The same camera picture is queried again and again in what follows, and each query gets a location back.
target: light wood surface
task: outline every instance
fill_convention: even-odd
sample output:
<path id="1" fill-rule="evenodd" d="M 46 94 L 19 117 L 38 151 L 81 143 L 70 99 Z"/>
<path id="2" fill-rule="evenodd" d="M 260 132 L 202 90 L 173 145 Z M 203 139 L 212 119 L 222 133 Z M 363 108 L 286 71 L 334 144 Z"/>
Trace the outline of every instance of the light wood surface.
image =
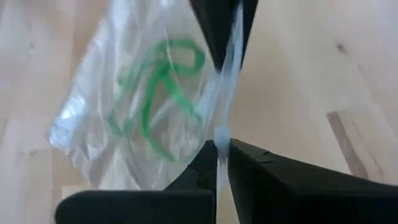
<path id="1" fill-rule="evenodd" d="M 107 3 L 0 1 L 4 223 L 52 223 L 62 197 L 88 188 L 50 147 L 47 130 Z M 349 174 L 360 163 L 368 179 L 398 184 L 397 11 L 394 0 L 260 0 L 230 114 L 233 136 Z M 220 197 L 219 223 L 237 223 L 230 188 Z"/>

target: transparent plastic film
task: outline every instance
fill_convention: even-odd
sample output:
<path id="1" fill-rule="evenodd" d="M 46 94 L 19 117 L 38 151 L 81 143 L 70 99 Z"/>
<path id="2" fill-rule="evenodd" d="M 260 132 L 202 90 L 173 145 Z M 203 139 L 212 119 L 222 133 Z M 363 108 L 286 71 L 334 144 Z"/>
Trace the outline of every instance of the transparent plastic film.
<path id="1" fill-rule="evenodd" d="M 241 7 L 217 71 L 189 1 L 113 0 L 50 130 L 51 144 L 94 188 L 164 189 L 207 139 L 218 142 L 213 130 L 228 128 Z M 217 145 L 223 166 L 224 145 Z"/>

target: clear plastic bag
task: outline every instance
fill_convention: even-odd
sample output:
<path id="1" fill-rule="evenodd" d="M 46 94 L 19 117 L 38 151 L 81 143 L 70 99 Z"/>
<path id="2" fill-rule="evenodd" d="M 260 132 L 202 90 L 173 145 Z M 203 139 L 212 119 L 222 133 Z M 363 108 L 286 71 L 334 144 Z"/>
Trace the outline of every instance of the clear plastic bag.
<path id="1" fill-rule="evenodd" d="M 228 111 L 242 57 L 236 10 L 222 71 L 187 0 L 113 0 L 50 130 L 92 187 L 164 189 L 207 139 L 226 177 Z"/>

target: wooden floor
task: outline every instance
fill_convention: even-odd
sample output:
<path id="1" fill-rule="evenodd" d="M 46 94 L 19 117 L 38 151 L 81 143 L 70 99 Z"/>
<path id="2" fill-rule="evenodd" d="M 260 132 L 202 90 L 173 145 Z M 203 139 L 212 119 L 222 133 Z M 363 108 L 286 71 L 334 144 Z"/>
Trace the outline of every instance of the wooden floor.
<path id="1" fill-rule="evenodd" d="M 398 3 L 260 0 L 231 109 L 235 138 L 398 184 Z M 87 189 L 46 133 L 106 0 L 0 0 L 0 220 L 53 223 Z M 230 189 L 219 223 L 237 223 Z"/>

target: plastic bag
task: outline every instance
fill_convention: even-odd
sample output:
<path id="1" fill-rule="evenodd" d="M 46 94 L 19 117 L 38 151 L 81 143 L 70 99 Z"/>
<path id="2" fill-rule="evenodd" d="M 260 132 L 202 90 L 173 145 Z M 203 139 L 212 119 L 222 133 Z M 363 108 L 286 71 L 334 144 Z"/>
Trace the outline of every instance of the plastic bag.
<path id="1" fill-rule="evenodd" d="M 215 137 L 226 177 L 227 117 L 242 57 L 236 11 L 221 72 L 187 0 L 114 0 L 50 130 L 92 187 L 164 189 Z"/>

